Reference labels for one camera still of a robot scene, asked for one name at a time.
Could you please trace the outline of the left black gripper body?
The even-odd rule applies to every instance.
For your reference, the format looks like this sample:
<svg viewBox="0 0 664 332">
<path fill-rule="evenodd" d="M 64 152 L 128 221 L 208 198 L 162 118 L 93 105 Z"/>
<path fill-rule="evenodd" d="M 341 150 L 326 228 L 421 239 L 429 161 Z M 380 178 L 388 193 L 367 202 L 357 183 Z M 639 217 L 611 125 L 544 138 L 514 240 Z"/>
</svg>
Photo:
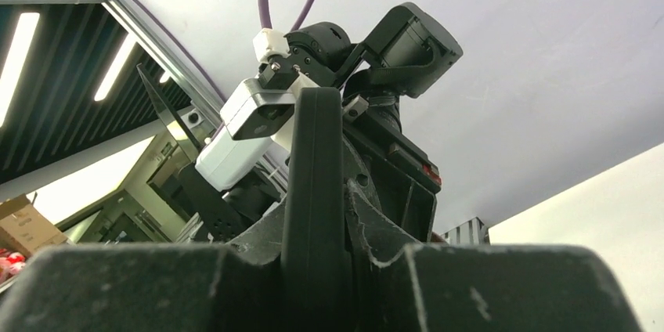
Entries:
<svg viewBox="0 0 664 332">
<path fill-rule="evenodd" d="M 344 134 L 368 167 L 381 212 L 412 237 L 431 240 L 438 168 L 402 133 L 395 108 L 344 109 Z"/>
</svg>

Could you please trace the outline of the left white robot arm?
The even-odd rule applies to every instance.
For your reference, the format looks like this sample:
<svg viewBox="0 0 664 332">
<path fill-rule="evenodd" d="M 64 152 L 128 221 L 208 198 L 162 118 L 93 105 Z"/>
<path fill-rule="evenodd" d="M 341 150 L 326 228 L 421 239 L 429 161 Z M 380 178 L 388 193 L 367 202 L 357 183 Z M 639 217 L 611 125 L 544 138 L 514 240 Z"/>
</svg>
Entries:
<svg viewBox="0 0 664 332">
<path fill-rule="evenodd" d="M 321 22 L 287 34 L 264 30 L 254 48 L 258 73 L 236 87 L 209 143 L 194 136 L 145 67 L 137 67 L 154 110 L 189 158 L 176 178 L 201 221 L 200 239 L 229 241 L 279 200 L 259 159 L 274 143 L 291 148 L 301 91 L 331 87 L 341 93 L 343 132 L 366 165 L 375 206 L 411 236 L 428 240 L 442 179 L 403 135 L 399 100 L 423 95 L 459 60 L 456 39 L 406 2 L 358 43 L 338 25 Z"/>
</svg>

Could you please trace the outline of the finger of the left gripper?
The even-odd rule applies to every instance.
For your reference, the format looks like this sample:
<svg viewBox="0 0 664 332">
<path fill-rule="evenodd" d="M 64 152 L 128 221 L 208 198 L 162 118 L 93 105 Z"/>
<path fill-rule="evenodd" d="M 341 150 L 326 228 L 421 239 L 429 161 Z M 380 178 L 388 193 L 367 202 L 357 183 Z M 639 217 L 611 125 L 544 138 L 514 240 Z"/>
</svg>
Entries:
<svg viewBox="0 0 664 332">
<path fill-rule="evenodd" d="M 202 177 L 194 164 L 180 169 L 177 178 L 204 227 L 215 240 L 227 242 L 248 228 L 247 221 Z"/>
<path fill-rule="evenodd" d="M 161 91 L 159 83 L 149 75 L 143 64 L 139 63 L 136 69 L 150 97 L 155 113 L 187 158 L 190 161 L 195 161 L 203 149 L 203 145 L 195 137 L 178 111 L 170 104 L 166 95 Z"/>
</svg>

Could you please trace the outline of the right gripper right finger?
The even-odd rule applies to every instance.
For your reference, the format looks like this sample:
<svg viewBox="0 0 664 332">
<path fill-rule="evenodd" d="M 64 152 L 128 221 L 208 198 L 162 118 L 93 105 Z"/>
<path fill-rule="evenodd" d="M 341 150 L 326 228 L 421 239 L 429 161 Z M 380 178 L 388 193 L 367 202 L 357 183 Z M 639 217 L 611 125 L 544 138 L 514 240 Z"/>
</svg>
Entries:
<svg viewBox="0 0 664 332">
<path fill-rule="evenodd" d="M 613 272 L 570 245 L 423 243 L 345 183 L 360 331 L 638 331 Z"/>
</svg>

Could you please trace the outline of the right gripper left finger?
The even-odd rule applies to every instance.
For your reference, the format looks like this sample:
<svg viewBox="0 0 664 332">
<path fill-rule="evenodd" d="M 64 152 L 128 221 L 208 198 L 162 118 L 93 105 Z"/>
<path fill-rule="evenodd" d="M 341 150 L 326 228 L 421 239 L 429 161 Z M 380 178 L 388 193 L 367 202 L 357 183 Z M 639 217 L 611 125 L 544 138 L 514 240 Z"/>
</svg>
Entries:
<svg viewBox="0 0 664 332">
<path fill-rule="evenodd" d="M 57 245 L 1 302 L 4 331 L 281 331 L 284 205 L 227 244 Z"/>
</svg>

